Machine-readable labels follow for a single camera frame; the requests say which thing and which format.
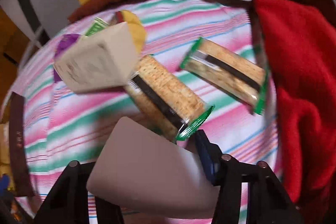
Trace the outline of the cracker pack green wrapper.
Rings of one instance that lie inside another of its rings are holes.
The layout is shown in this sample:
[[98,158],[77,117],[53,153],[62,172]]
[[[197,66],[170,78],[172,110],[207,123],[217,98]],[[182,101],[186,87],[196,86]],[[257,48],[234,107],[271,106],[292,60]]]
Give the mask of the cracker pack green wrapper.
[[180,68],[232,94],[251,106],[255,114],[263,114],[268,69],[202,37],[186,53]]

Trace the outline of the cream carton box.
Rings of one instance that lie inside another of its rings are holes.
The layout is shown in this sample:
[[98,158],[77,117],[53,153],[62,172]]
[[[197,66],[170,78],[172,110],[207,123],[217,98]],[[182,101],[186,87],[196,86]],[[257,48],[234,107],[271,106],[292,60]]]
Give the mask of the cream carton box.
[[139,60],[126,22],[76,42],[54,61],[62,81],[74,93],[124,86]]

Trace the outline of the purple snack wrapper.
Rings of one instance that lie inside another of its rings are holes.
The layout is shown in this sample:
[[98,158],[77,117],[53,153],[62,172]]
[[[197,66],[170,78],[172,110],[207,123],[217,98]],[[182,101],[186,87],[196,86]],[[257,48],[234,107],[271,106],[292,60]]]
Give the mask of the purple snack wrapper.
[[76,43],[76,41],[80,38],[80,34],[65,34],[62,39],[58,43],[56,47],[56,51],[54,54],[54,63],[56,60],[65,52],[72,44]]

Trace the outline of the small green packet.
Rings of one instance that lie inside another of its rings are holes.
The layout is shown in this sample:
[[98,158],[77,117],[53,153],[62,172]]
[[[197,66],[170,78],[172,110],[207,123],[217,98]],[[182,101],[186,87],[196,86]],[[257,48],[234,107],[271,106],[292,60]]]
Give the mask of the small green packet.
[[104,30],[108,26],[109,26],[109,24],[106,21],[104,21],[103,19],[101,19],[99,17],[96,17],[96,18],[94,18],[91,26],[84,33],[84,36],[94,35],[94,34],[98,33],[99,31]]

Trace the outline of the gold tray box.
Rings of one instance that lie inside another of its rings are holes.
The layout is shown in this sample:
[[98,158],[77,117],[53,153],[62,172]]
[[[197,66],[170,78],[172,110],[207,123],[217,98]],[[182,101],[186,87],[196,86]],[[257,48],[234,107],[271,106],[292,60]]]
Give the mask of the gold tray box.
[[26,162],[23,111],[25,98],[11,93],[1,118],[1,176],[8,177],[8,190],[17,197],[32,197]]

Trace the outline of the striped pink green tablecloth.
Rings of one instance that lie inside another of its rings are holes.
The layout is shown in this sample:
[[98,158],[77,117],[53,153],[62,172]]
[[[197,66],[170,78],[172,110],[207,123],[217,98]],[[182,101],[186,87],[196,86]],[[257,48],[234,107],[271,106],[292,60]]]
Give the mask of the striped pink green tablecloth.
[[[179,67],[199,38],[263,67],[264,52],[257,38],[260,30],[252,2],[240,0],[234,5],[225,0],[147,0],[126,5],[125,9],[139,17],[147,32],[139,76],[174,103],[195,93],[213,106],[202,124],[209,139],[240,161],[254,164],[264,160],[275,168],[278,134],[273,85],[268,85],[264,113],[257,115],[248,105]],[[93,21],[90,16],[62,30],[31,58],[12,87],[25,98],[27,165],[41,199],[46,198],[71,160],[89,162],[98,157],[118,119],[128,116],[149,123],[140,111],[149,102],[131,86],[115,92],[77,95],[65,83],[55,82],[54,55],[62,36],[83,34]]]

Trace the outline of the wooden cabinet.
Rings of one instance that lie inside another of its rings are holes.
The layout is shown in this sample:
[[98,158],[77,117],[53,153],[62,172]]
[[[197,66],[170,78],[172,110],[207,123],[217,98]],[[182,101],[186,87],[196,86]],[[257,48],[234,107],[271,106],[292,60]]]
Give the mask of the wooden cabinet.
[[17,76],[29,38],[1,9],[1,102]]

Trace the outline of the bright red sweater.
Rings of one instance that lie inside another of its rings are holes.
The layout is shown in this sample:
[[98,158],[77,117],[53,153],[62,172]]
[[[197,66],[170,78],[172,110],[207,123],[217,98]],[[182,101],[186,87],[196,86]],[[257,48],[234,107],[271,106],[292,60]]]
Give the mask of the bright red sweater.
[[316,222],[335,174],[335,28],[294,1],[253,4],[276,87],[284,187]]

